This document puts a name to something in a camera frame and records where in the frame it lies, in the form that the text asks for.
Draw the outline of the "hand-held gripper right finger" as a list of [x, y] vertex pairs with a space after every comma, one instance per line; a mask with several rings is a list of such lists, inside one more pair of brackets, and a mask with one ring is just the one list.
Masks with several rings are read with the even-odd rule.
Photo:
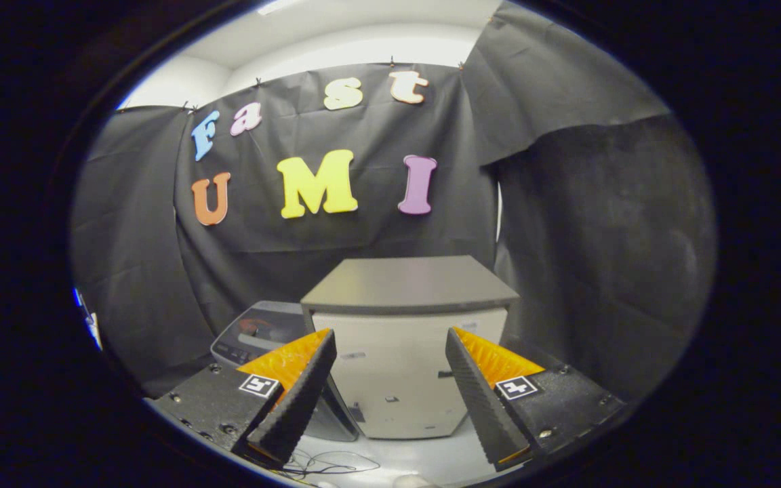
[[531, 361], [461, 327], [444, 346], [481, 448], [498, 472], [543, 469], [614, 428], [627, 404], [552, 357]]

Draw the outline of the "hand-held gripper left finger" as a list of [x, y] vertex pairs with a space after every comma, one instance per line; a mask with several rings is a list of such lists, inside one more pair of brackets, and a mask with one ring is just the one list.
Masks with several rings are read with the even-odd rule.
[[209, 365], [150, 401], [204, 441], [263, 468], [282, 468], [306, 432], [337, 358], [322, 329], [239, 367]]

